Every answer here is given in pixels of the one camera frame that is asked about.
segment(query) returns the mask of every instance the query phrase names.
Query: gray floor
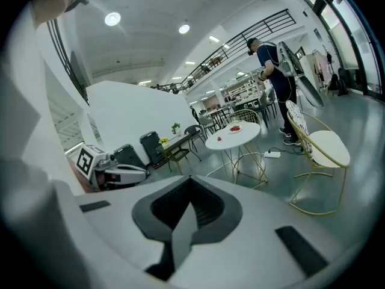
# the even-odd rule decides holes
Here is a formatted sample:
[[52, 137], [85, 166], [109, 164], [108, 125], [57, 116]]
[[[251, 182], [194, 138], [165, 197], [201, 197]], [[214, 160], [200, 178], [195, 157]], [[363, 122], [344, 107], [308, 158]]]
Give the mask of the gray floor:
[[[356, 95], [326, 96], [322, 95], [325, 108], [319, 110], [310, 106], [302, 96], [303, 111], [316, 116], [336, 132], [345, 143], [351, 155], [351, 167], [348, 169], [346, 187], [339, 210], [328, 216], [310, 216], [327, 228], [345, 247], [368, 236], [377, 214], [383, 208], [384, 147], [385, 147], [385, 105], [369, 97]], [[282, 143], [283, 137], [278, 127], [283, 126], [283, 119], [270, 117], [268, 129], [262, 124], [262, 131], [257, 137], [261, 152], [271, 147], [292, 151]], [[319, 125], [309, 121], [310, 132], [320, 130]], [[200, 162], [196, 156], [189, 154], [188, 161], [180, 161], [184, 175], [196, 174], [206, 176], [220, 167], [223, 162], [219, 152], [207, 149], [204, 144], [195, 141]], [[231, 175], [230, 165], [227, 172]], [[248, 174], [256, 172], [256, 166], [250, 156], [245, 156], [239, 166]], [[269, 182], [258, 188], [284, 202], [289, 202], [295, 190], [306, 177], [294, 179], [299, 173], [308, 172], [310, 164], [303, 155], [282, 153], [279, 159], [266, 159], [266, 174]], [[156, 170], [151, 168], [151, 176], [145, 181], [150, 183], [177, 175], [176, 166], [171, 162], [172, 172], [164, 165]], [[223, 168], [210, 174], [211, 178], [231, 181]], [[332, 210], [338, 200], [342, 187], [343, 170], [336, 170], [334, 178], [313, 176], [308, 186], [298, 196], [297, 204], [312, 211]], [[241, 176], [238, 183], [244, 187], [254, 187], [259, 182]]]

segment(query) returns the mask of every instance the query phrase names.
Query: gold chair frame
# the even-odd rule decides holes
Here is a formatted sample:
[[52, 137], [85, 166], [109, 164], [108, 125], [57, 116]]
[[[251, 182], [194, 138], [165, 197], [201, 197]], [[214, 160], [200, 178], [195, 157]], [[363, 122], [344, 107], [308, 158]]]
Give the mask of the gold chair frame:
[[[234, 120], [251, 122], [251, 123], [256, 123], [256, 124], [260, 125], [260, 118], [259, 118], [258, 114], [255, 111], [249, 110], [249, 109], [242, 109], [242, 110], [238, 110], [238, 111], [232, 113], [229, 117], [227, 117], [226, 122], [227, 122], [227, 124], [229, 124], [230, 122], [232, 122]], [[239, 174], [242, 174], [242, 175], [245, 175], [245, 176], [249, 176], [249, 177], [251, 177], [253, 179], [258, 179], [260, 181], [262, 180], [263, 175], [265, 176], [265, 180], [262, 181], [257, 186], [253, 187], [253, 189], [255, 189], [255, 188], [263, 185], [264, 183], [268, 182], [268, 178], [267, 178], [266, 173], [265, 173], [266, 166], [265, 166], [264, 169], [262, 168], [262, 158], [263, 158], [262, 153], [260, 152], [258, 144], [257, 143], [254, 143], [254, 144], [257, 147], [257, 151], [258, 151], [258, 153], [260, 155], [260, 160], [258, 160], [258, 157], [256, 157], [254, 155], [255, 152], [253, 152], [252, 141], [244, 144], [244, 147], [246, 148], [247, 152], [250, 154], [251, 158], [253, 159], [253, 161], [257, 165], [257, 169], [259, 171], [259, 177], [258, 178], [255, 178], [254, 176], [250, 176], [250, 175], [247, 175], [247, 174], [242, 173], [242, 172], [239, 171], [239, 161], [244, 156], [243, 153], [242, 153], [241, 147], [238, 147], [238, 157], [237, 157], [238, 160], [235, 163], [233, 162], [233, 159], [232, 159], [232, 152], [231, 152], [231, 150], [230, 150], [230, 155], [226, 151], [224, 151], [224, 153], [227, 155], [227, 157], [229, 158], [230, 162], [232, 163], [232, 176], [233, 177], [234, 177], [234, 170], [236, 169], [235, 180], [234, 180], [235, 184], [236, 184], [236, 181], [238, 179], [238, 175]], [[222, 161], [223, 161], [223, 167], [224, 167], [224, 169], [226, 171], [226, 165], [224, 163], [224, 158], [223, 158], [222, 151], [221, 151], [221, 156], [222, 156]]]
[[[314, 119], [315, 121], [319, 122], [321, 125], [323, 125], [324, 127], [326, 127], [329, 131], [332, 131], [330, 127], [328, 127], [324, 122], [318, 120], [316, 117], [313, 117], [311, 116], [310, 114], [307, 114], [307, 113], [303, 113], [304, 115], [308, 116], [308, 117], [311, 117], [312, 119]], [[301, 185], [301, 187], [298, 188], [298, 190], [295, 192], [293, 198], [291, 199], [290, 201], [290, 205], [292, 205], [294, 208], [300, 210], [301, 212], [303, 213], [306, 213], [306, 214], [310, 214], [310, 215], [317, 215], [317, 216], [322, 216], [322, 215], [328, 215], [328, 214], [332, 214], [334, 212], [336, 212], [339, 208], [339, 205], [340, 205], [340, 202], [341, 202], [341, 198], [342, 198], [342, 193], [343, 193], [343, 190], [345, 188], [345, 182], [346, 182], [346, 177], [347, 177], [347, 170], [349, 168], [350, 165], [344, 165], [344, 164], [341, 164], [339, 163], [338, 161], [336, 161], [334, 158], [332, 158], [328, 153], [326, 153], [324, 150], [322, 150], [313, 140], [310, 139], [310, 137], [308, 135], [305, 134], [305, 132], [300, 129], [298, 127], [298, 125], [292, 120], [289, 112], [287, 113], [288, 115], [288, 119], [290, 121], [290, 124], [293, 126], [293, 129], [295, 131], [295, 133], [297, 134], [298, 136], [298, 139], [299, 141], [301, 142], [301, 145], [302, 145], [302, 148], [303, 148], [303, 151], [305, 153], [305, 156], [306, 158], [310, 161], [311, 165], [312, 165], [312, 171], [311, 172], [306, 172], [306, 173], [302, 173], [300, 175], [296, 175], [294, 176], [294, 178], [298, 178], [300, 176], [305, 176], [307, 175], [307, 178], [306, 180], [303, 182], [303, 184]], [[300, 207], [296, 206], [295, 204], [295, 201], [297, 199], [297, 196], [299, 194], [299, 192], [304, 189], [304, 187], [307, 185], [307, 182], [309, 181], [309, 178], [311, 177], [311, 175], [323, 175], [323, 176], [329, 176], [329, 177], [334, 177], [334, 170], [335, 168], [332, 168], [332, 167], [325, 167], [325, 166], [320, 166], [318, 163], [316, 163], [309, 155], [309, 153], [307, 152], [306, 150], [306, 145], [304, 144], [304, 140], [307, 140], [308, 142], [310, 142], [314, 148], [316, 148], [317, 150], [319, 150], [323, 155], [325, 155], [325, 157], [327, 157], [330, 161], [332, 161], [333, 163], [335, 163], [335, 165], [339, 166], [340, 168], [342, 169], [345, 169], [345, 173], [343, 174], [343, 183], [342, 183], [342, 189], [341, 189], [341, 193], [340, 193], [340, 196], [339, 196], [339, 200], [338, 200], [338, 204], [337, 204], [337, 207], [335, 210], [332, 210], [332, 211], [328, 211], [328, 212], [324, 212], [324, 213], [314, 213], [314, 212], [310, 212], [310, 211], [306, 211], [304, 209], [301, 209]], [[330, 175], [328, 173], [324, 173], [324, 172], [315, 172], [314, 170], [316, 169], [333, 169], [333, 173]]]

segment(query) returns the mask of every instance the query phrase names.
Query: white patterned chair back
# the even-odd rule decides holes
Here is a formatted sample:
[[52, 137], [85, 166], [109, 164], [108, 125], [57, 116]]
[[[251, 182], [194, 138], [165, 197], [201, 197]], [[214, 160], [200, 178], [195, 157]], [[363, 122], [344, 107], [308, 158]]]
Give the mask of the white patterned chair back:
[[[309, 136], [309, 131], [307, 130], [307, 125], [305, 121], [305, 117], [303, 116], [303, 113], [301, 112], [300, 108], [294, 104], [292, 101], [286, 102], [286, 108], [289, 111], [290, 117], [293, 120], [293, 122], [307, 135]], [[297, 133], [298, 138], [303, 143], [304, 149], [306, 150], [309, 158], [313, 159], [313, 148], [312, 144], [299, 132]]]

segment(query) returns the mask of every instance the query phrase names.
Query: ceiling light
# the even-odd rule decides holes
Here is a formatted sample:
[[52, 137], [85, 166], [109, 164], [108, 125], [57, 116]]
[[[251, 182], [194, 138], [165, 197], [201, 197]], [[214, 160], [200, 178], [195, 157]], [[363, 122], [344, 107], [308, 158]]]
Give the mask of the ceiling light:
[[215, 41], [217, 43], [219, 42], [219, 40], [216, 37], [214, 37], [214, 36], [210, 36], [209, 39], [212, 40], [212, 41]]
[[78, 143], [76, 146], [72, 147], [71, 149], [69, 149], [66, 153], [64, 154], [69, 154], [71, 153], [72, 151], [76, 150], [77, 148], [79, 148], [82, 144], [84, 143], [84, 141]]
[[179, 28], [179, 33], [181, 34], [185, 34], [188, 32], [188, 30], [190, 30], [190, 26], [189, 25], [183, 25]]
[[138, 83], [138, 85], [148, 84], [150, 82], [151, 82], [151, 80], [141, 81], [141, 82]]
[[120, 22], [120, 14], [116, 12], [110, 13], [106, 16], [104, 22], [108, 26], [115, 26]]

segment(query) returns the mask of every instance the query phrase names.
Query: person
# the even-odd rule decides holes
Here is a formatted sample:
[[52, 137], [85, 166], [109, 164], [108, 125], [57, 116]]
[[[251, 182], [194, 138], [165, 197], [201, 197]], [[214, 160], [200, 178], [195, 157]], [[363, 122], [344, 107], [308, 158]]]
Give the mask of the person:
[[190, 106], [190, 109], [191, 109], [192, 116], [195, 118], [195, 120], [198, 122], [198, 124], [200, 124], [197, 112], [195, 111], [195, 109], [193, 109], [193, 106]]
[[247, 46], [251, 53], [256, 52], [260, 64], [265, 66], [265, 70], [261, 75], [261, 80], [269, 79], [276, 91], [278, 105], [285, 121], [284, 127], [279, 128], [279, 131], [286, 137], [283, 143], [287, 146], [299, 146], [300, 142], [298, 136], [295, 133], [292, 125], [287, 117], [288, 109], [285, 102], [290, 100], [293, 103], [297, 103], [297, 92], [295, 90], [294, 77], [285, 77], [278, 69], [274, 67], [278, 66], [277, 48], [273, 45], [263, 44], [256, 38], [251, 38], [247, 41]]

